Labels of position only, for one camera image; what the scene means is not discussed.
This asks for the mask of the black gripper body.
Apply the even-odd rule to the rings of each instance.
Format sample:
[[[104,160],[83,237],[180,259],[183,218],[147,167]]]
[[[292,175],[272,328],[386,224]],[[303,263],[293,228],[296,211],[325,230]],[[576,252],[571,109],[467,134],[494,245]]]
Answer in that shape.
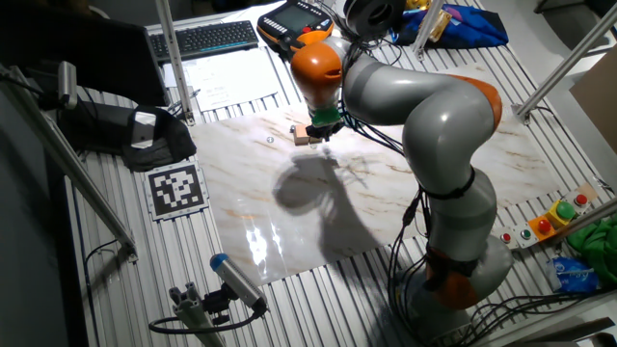
[[[344,123],[342,121],[320,127],[317,127],[315,125],[308,125],[306,127],[308,141],[310,143],[320,143],[323,140],[329,142],[330,138],[335,135],[343,126]]]

